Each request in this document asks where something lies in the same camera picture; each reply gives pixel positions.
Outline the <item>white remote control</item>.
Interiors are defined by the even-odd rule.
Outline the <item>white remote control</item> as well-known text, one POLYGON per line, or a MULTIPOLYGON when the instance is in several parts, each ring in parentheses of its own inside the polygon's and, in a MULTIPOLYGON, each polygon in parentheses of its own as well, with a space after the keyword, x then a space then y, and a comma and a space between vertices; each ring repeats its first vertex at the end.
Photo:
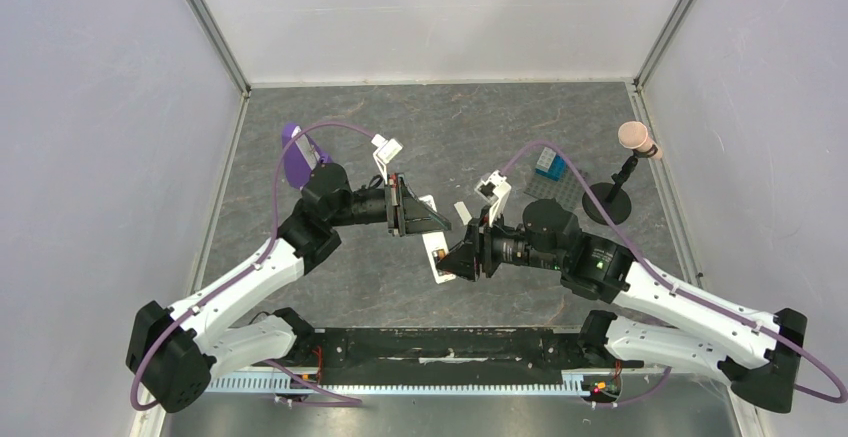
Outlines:
POLYGON ((456 275, 437 268, 437 263, 448 253, 449 249, 445 233, 446 230, 441 229, 429 231, 422 235, 431 273, 437 285, 444 284, 456 278, 456 275))

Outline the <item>white battery cover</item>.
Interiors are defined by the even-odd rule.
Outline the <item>white battery cover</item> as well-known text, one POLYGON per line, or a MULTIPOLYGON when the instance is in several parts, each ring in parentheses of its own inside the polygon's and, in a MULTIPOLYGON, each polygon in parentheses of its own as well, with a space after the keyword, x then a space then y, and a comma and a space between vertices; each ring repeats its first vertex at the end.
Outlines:
POLYGON ((463 201, 456 202, 454 204, 454 209, 457 212, 463 225, 467 225, 471 221, 472 215, 463 201))

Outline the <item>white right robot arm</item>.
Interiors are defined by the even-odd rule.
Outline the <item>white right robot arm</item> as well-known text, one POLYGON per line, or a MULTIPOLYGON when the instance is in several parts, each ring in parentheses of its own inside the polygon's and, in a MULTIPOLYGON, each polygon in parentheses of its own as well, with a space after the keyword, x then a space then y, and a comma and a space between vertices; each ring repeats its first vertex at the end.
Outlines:
POLYGON ((552 199, 526 206, 516 227, 484 210, 468 222, 461 242, 434 257, 437 270, 469 281, 492 276, 502 264, 556 271, 578 297, 663 321, 658 327, 591 312, 577 339, 580 357, 591 365, 656 363, 712 378, 767 411, 792 409, 803 314, 745 308, 639 262, 627 247, 581 230, 577 217, 552 199))

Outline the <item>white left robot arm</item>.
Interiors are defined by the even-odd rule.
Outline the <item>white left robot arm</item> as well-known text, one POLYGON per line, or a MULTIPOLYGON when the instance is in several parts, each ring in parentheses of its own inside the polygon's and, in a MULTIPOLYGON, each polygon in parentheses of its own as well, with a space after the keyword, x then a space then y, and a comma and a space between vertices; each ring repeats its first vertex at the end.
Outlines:
POLYGON ((341 165, 318 164, 291 214, 250 258, 170 306, 151 301, 137 312, 126 356, 133 408, 179 412, 212 380, 243 367, 281 358, 295 366, 307 362, 314 340, 291 312, 233 324, 330 257, 342 243, 338 227, 376 223, 387 224, 393 236, 452 227, 408 188, 402 174, 384 178, 380 188, 352 190, 341 165))

